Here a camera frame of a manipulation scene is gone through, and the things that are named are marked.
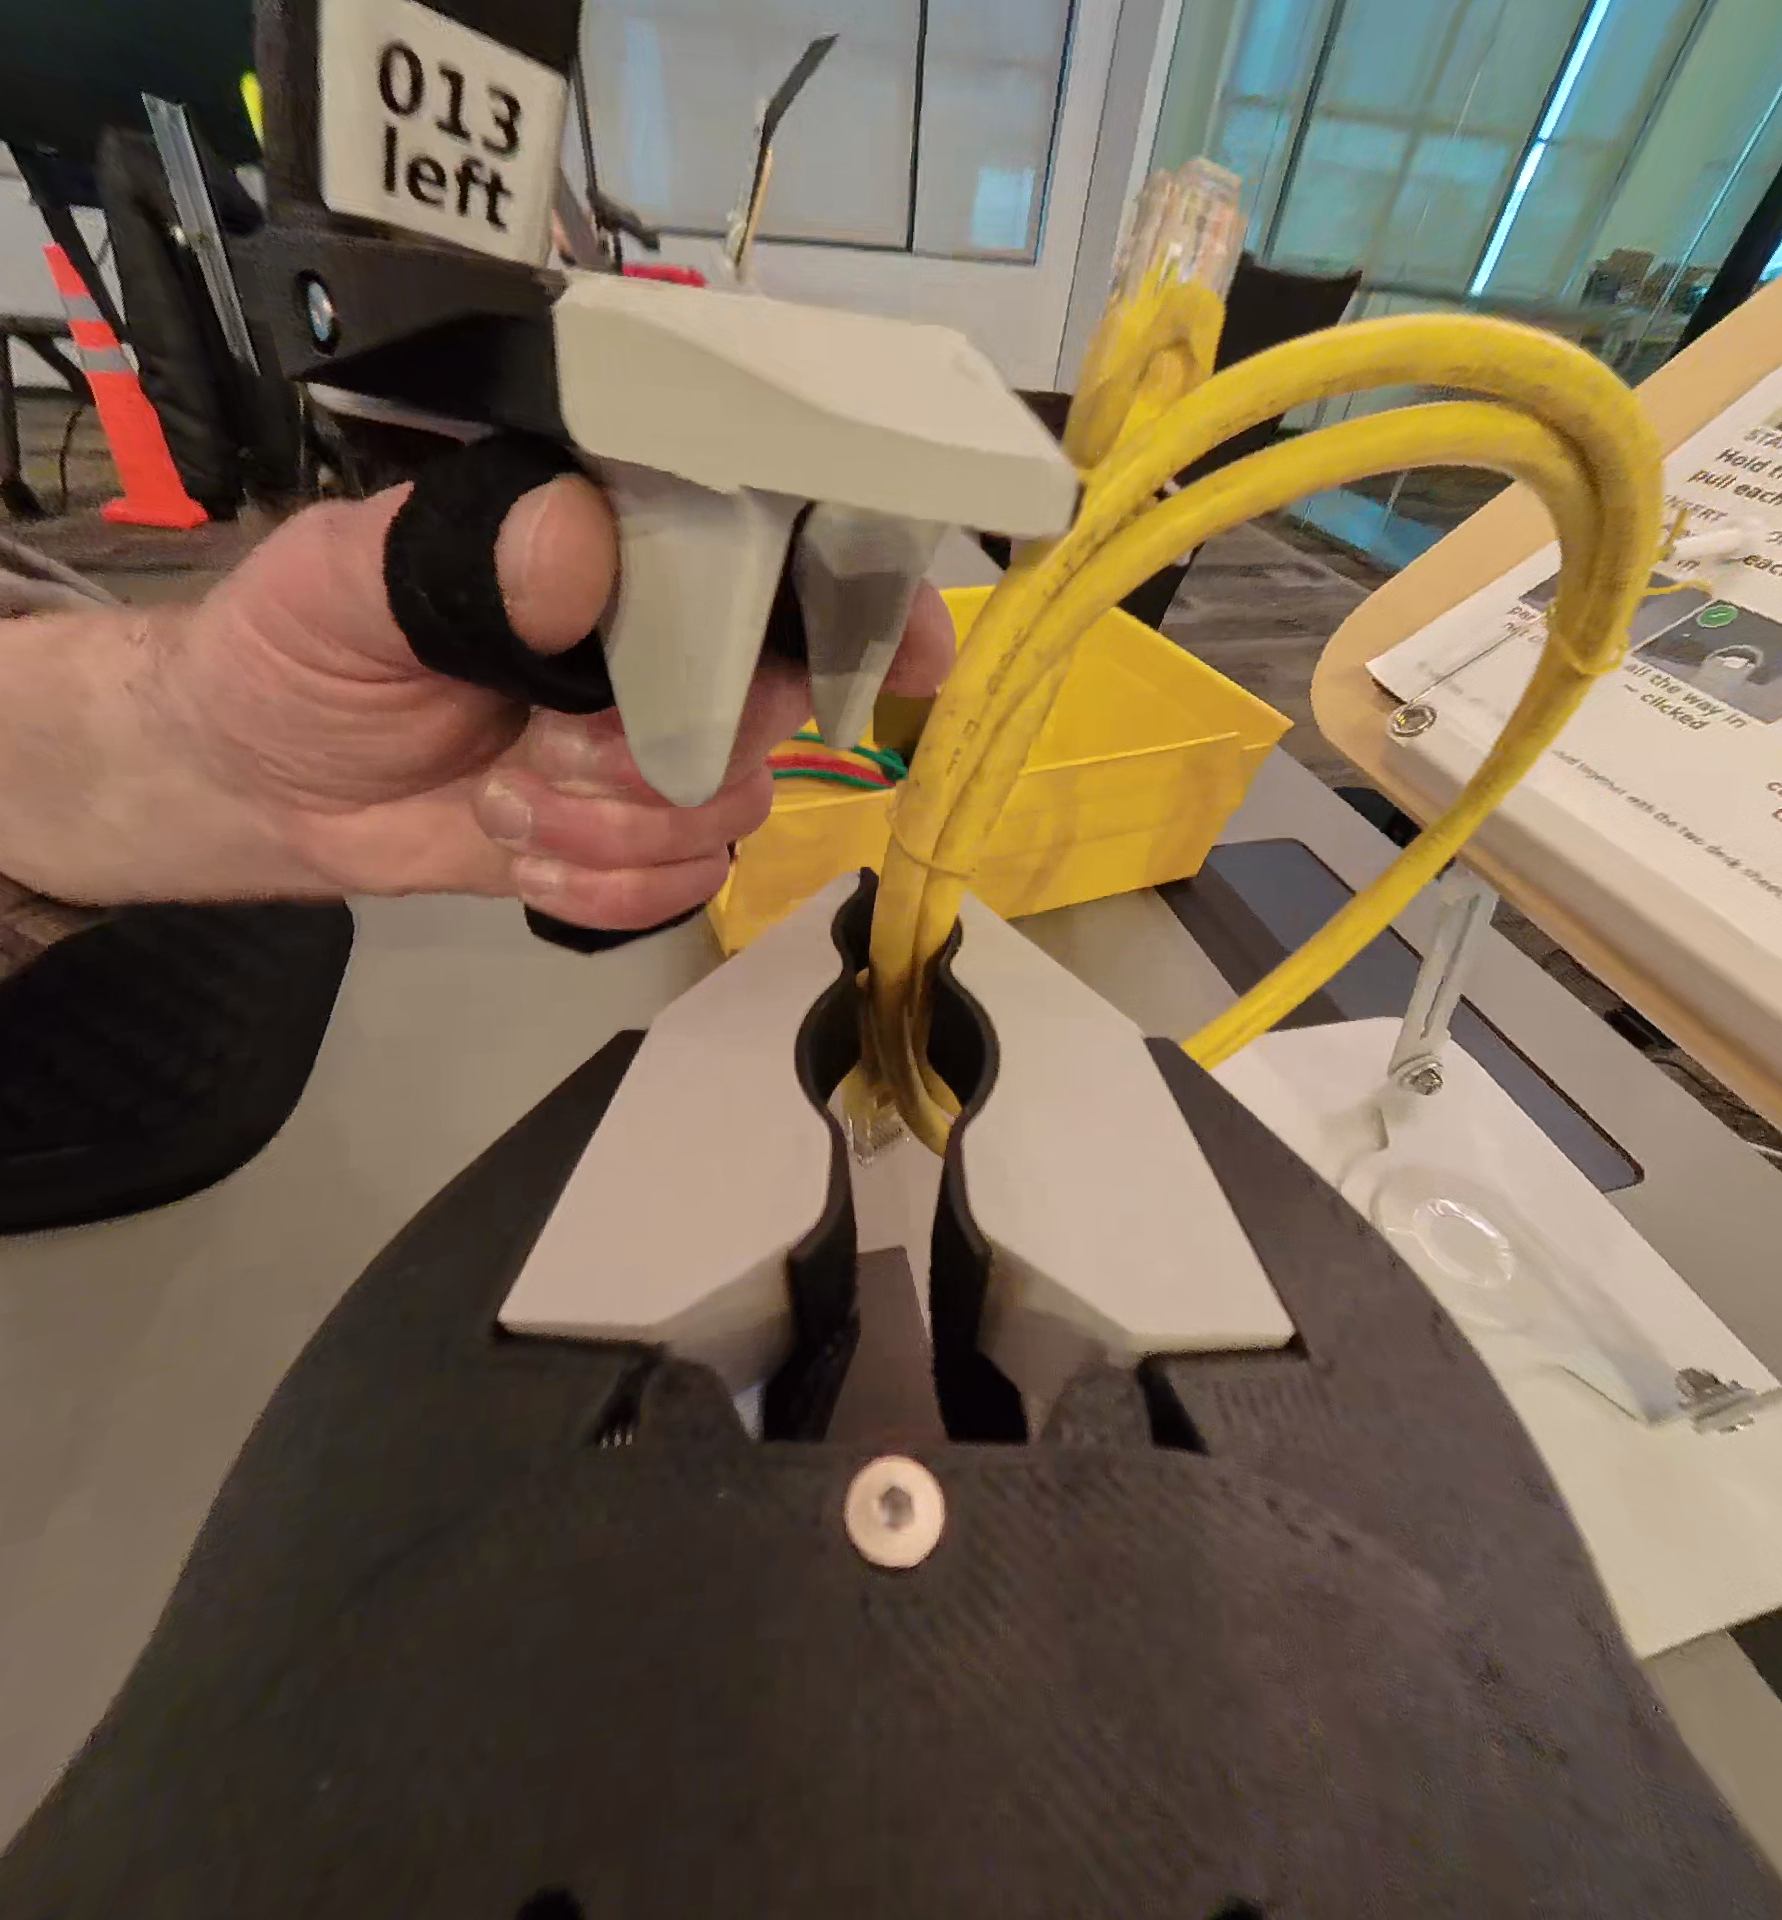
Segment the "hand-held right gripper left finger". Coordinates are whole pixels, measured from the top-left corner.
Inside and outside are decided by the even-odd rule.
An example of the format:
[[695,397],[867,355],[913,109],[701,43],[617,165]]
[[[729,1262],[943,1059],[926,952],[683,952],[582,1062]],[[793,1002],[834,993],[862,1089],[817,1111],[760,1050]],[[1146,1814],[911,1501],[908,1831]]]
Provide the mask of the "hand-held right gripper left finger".
[[511,1292],[503,1332],[634,1346],[824,1436],[859,1340],[849,1149],[877,875],[842,875],[638,1037]]

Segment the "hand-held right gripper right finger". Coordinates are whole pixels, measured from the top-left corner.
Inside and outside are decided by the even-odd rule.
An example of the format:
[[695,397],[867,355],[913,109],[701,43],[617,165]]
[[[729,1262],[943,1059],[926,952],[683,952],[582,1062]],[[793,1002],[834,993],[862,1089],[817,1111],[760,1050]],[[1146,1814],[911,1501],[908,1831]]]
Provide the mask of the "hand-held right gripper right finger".
[[973,897],[931,971],[927,1069],[956,1102],[927,1281],[952,1440],[1030,1439],[1099,1366],[1291,1352],[1155,1045]]

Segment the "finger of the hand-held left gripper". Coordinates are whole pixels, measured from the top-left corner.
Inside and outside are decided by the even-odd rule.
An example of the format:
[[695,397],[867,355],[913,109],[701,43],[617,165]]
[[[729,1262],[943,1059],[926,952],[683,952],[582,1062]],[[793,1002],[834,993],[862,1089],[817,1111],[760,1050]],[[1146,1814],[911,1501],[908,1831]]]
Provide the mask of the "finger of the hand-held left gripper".
[[1020,541],[1077,511],[1060,445],[952,327],[628,275],[569,278],[549,324],[595,460]]

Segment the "yellow plastic bin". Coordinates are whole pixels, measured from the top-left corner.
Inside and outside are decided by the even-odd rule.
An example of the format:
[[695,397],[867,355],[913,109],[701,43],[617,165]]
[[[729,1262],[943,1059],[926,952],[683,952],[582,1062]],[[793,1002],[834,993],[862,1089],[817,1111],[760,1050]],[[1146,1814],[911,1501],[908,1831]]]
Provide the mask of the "yellow plastic bin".
[[[973,878],[1004,919],[1188,879],[1236,815],[1287,718],[1124,610],[1077,643],[1068,675]],[[864,757],[791,746],[765,826],[706,919],[725,955],[818,891],[879,869],[895,788]]]

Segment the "person's left forearm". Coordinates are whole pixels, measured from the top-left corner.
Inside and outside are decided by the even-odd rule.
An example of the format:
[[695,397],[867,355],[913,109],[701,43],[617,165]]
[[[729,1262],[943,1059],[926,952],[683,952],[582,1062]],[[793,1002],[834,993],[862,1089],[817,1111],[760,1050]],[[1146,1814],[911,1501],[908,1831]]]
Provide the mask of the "person's left forearm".
[[72,908],[163,891],[142,616],[0,534],[0,875]]

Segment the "person's left hand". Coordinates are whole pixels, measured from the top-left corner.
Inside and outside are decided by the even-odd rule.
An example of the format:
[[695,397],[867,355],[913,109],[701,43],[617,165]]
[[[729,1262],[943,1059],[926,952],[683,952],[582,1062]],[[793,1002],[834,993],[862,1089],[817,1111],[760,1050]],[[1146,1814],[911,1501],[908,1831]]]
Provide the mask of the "person's left hand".
[[383,555],[411,486],[308,508],[159,626],[161,690],[215,799],[172,804],[172,898],[474,895],[599,934],[701,908],[772,804],[766,757],[813,718],[808,671],[753,677],[713,796],[667,802],[615,713],[552,713],[419,664]]

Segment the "tilted board stand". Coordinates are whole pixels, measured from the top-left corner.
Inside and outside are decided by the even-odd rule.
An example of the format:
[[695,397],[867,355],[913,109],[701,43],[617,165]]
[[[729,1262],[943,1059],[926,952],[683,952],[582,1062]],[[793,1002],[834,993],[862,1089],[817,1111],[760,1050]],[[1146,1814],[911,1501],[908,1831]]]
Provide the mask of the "tilted board stand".
[[758,109],[746,180],[737,203],[729,210],[720,245],[729,281],[737,287],[753,284],[758,229],[772,184],[775,143],[782,123],[836,43],[836,34],[813,37]]

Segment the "orange traffic cone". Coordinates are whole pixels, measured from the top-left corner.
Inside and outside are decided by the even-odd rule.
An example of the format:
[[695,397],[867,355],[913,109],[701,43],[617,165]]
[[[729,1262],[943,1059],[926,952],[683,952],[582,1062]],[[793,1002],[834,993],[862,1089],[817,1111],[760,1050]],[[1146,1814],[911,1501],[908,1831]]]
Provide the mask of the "orange traffic cone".
[[159,412],[142,391],[117,327],[93,301],[88,280],[57,243],[43,247],[43,258],[57,287],[68,338],[88,378],[118,480],[118,497],[103,502],[101,519],[163,532],[206,526],[206,508],[183,491]]

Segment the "dark desk mat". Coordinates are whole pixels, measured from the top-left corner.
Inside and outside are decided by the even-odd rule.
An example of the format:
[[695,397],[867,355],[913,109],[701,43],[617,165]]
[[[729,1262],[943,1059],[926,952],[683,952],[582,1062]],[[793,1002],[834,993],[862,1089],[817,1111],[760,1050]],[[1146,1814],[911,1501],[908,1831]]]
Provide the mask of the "dark desk mat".
[[[1216,844],[1195,875],[1159,889],[1173,918],[1236,995],[1253,989],[1349,897],[1344,881],[1294,838]],[[1401,1017],[1418,973],[1417,950],[1380,934],[1332,984],[1300,1002],[1283,1029]],[[1460,1047],[1598,1193],[1623,1193],[1645,1171],[1485,1014],[1460,1002],[1452,1017]]]

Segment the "clear plastic board support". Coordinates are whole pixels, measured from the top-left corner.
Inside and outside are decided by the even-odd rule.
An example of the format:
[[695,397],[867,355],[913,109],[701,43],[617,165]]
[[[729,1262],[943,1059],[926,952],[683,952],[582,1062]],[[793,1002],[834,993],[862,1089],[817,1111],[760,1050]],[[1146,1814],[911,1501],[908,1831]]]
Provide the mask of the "clear plastic board support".
[[1539,1218],[1484,1177],[1481,1151],[1498,1130],[1481,1122],[1450,1065],[1454,1014],[1475,973],[1498,893],[1452,865],[1437,884],[1423,946],[1383,1077],[1364,1102],[1362,1151],[1335,1186],[1412,1264],[1449,1284],[1467,1331],[1521,1340],[1539,1364],[1576,1379],[1650,1431],[1734,1433],[1782,1407],[1782,1380],[1748,1386],[1709,1368],[1676,1366],[1632,1317],[1621,1294]]

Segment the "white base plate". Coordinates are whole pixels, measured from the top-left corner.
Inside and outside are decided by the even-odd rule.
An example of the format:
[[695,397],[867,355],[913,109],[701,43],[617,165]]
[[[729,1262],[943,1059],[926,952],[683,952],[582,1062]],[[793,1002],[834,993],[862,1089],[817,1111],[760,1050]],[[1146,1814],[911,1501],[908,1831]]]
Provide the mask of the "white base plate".
[[1428,1284],[1539,1453],[1649,1660],[1782,1610],[1782,1380],[1463,1048],[1265,1035],[1214,1081]]

